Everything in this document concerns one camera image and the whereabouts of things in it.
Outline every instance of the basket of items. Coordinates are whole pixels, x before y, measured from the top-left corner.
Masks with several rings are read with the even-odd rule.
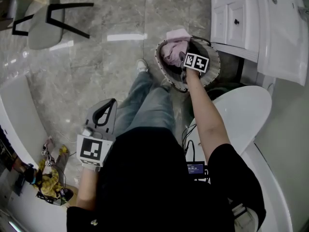
[[[220,58],[211,43],[178,29],[167,33],[167,39],[155,49],[155,59],[165,78],[180,92],[187,92],[186,68],[200,71],[203,86],[220,73]]]

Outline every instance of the blue jeans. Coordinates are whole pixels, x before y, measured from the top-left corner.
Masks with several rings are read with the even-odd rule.
[[[175,131],[172,101],[163,87],[154,87],[148,72],[140,72],[128,97],[118,107],[114,135],[136,127],[163,127]]]

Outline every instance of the toilet lid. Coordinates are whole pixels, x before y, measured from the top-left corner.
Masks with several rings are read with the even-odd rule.
[[[241,155],[260,131],[270,113],[271,96],[269,92],[259,86],[245,86],[218,97],[213,103],[223,119],[232,146]],[[195,123],[195,119],[193,119],[190,126]],[[195,160],[205,161],[197,127],[194,128],[186,141],[189,140],[192,140],[195,145]],[[187,161],[193,160],[191,145],[188,148],[186,159]]]

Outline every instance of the laundry basket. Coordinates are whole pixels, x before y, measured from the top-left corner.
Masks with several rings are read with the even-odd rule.
[[[209,58],[206,73],[202,73],[200,78],[203,86],[205,87],[219,75],[220,58],[218,52],[214,48],[212,48],[211,43],[208,40],[192,36],[190,42],[192,42],[196,46],[201,56]],[[161,57],[161,48],[167,43],[167,40],[164,40],[158,45],[158,47],[155,49],[155,59],[165,78],[170,83],[172,83],[178,91],[185,93],[188,91],[188,85],[182,82],[180,74],[176,74],[168,68],[167,63]]]

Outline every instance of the pink cloth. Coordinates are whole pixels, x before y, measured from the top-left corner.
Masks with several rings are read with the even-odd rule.
[[[168,43],[161,48],[161,56],[168,65],[180,67],[180,52],[187,53],[191,35],[185,29],[177,29],[166,33]]]
[[[178,41],[167,43],[161,48],[161,56],[163,57],[164,62],[168,65],[175,65],[180,67],[182,61],[179,58],[180,52],[187,53],[188,41]]]

